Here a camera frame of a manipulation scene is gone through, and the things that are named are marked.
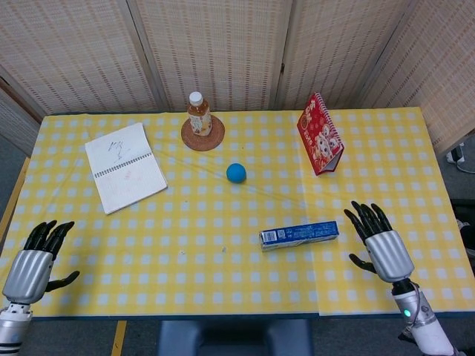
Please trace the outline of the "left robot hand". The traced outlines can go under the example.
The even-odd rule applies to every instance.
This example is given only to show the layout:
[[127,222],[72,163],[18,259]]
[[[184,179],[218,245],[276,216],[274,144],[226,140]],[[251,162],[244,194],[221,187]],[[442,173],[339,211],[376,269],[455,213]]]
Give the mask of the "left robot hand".
[[79,271],[59,280],[50,279],[59,250],[73,226],[73,221],[57,225],[52,220],[41,222],[31,231],[12,263],[2,290],[9,302],[31,305],[41,300],[44,294],[75,281]]

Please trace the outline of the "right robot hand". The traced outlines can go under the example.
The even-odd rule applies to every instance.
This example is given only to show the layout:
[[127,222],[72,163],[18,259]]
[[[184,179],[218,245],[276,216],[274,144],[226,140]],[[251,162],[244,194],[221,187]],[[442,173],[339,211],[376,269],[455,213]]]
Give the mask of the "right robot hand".
[[414,270],[414,264],[399,233],[393,229],[386,214],[377,204],[351,202],[353,211],[345,215],[363,242],[370,261],[350,254],[350,260],[359,268],[377,274],[386,283],[406,283]]

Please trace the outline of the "blue toothpaste carton box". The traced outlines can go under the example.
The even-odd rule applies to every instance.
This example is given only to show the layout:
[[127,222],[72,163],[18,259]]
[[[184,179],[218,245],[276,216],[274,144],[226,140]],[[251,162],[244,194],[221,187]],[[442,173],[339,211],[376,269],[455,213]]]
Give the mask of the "blue toothpaste carton box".
[[267,251],[334,240],[338,235],[336,221],[330,221],[264,230],[259,233],[259,239],[261,249]]

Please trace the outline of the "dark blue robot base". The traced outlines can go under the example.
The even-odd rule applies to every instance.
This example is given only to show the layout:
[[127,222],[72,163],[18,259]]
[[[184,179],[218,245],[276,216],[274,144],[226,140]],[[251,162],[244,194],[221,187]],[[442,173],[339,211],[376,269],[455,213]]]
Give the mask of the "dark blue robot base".
[[314,356],[306,319],[163,321],[157,356]]

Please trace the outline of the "yellow checkered tablecloth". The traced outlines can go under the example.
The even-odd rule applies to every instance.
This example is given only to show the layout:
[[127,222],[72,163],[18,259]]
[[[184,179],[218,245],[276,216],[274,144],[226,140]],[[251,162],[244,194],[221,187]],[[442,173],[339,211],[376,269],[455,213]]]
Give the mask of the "yellow checkered tablecloth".
[[[344,214],[357,201],[385,212],[433,309],[475,311],[475,277],[422,112],[332,111],[345,149],[336,170],[318,176],[299,116],[221,113],[225,137],[204,153],[183,144],[183,113],[46,117],[0,255],[0,307],[28,234],[56,220],[74,227],[51,277],[80,275],[36,303],[37,317],[392,313],[390,286],[349,259],[367,259]],[[85,143],[138,122],[168,187],[106,214]],[[232,163],[246,169],[244,182],[228,181]],[[261,249],[261,231],[330,221],[334,240]]]

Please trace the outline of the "white power strip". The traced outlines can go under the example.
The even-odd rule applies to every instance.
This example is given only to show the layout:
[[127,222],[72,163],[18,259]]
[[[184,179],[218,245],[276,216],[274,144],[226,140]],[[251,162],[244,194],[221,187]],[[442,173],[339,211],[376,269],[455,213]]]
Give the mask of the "white power strip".
[[465,174],[474,174],[475,171],[470,171],[468,169],[465,169],[461,166],[461,164],[465,161],[465,156],[463,154],[463,147],[464,143],[460,143],[457,145],[455,148],[453,148],[451,151],[449,151],[446,154],[446,160],[449,164],[452,164],[456,167],[456,169],[462,173]]

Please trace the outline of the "red desk calendar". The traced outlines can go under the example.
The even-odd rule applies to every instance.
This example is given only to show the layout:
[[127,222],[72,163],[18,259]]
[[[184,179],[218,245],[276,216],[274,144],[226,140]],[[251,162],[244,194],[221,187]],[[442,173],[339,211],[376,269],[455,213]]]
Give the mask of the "red desk calendar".
[[320,93],[309,98],[297,129],[315,175],[333,172],[344,152],[344,144]]

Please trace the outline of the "open white spiral notebook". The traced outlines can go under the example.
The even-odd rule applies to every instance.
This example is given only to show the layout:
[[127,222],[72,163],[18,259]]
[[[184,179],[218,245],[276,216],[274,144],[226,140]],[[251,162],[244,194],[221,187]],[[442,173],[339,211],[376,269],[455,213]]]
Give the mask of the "open white spiral notebook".
[[85,152],[106,214],[168,187],[141,122],[85,143]]

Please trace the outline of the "blue ball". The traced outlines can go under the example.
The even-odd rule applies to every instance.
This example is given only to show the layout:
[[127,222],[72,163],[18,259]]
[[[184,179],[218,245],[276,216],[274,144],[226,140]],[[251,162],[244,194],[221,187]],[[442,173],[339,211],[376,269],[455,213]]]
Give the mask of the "blue ball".
[[240,184],[246,180],[246,169],[239,163],[232,163],[226,169],[228,181],[234,184]]

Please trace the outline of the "brown woven round coaster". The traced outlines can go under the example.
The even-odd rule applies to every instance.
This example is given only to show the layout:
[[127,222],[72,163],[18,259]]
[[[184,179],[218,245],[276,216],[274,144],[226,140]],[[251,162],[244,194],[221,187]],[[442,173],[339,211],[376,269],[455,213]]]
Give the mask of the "brown woven round coaster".
[[212,116],[212,129],[208,136],[199,136],[191,128],[190,119],[187,119],[181,128],[183,143],[194,151],[210,151],[215,149],[224,139],[225,126],[216,116]]

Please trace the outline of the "tea bottle with white cap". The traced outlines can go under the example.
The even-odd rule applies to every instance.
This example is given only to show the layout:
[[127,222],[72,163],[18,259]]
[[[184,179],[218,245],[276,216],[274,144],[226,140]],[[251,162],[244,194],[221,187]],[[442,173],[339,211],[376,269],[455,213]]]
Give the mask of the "tea bottle with white cap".
[[187,111],[193,133],[198,136],[208,136],[212,130],[212,117],[209,103],[202,93],[194,91],[189,94]]

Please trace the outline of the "beige woven folding screen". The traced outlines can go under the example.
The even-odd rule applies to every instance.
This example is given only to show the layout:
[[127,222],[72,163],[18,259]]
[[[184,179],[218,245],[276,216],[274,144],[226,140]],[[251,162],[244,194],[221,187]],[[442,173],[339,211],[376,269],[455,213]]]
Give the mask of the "beige woven folding screen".
[[418,106],[475,134],[475,0],[0,0],[0,137],[55,113]]

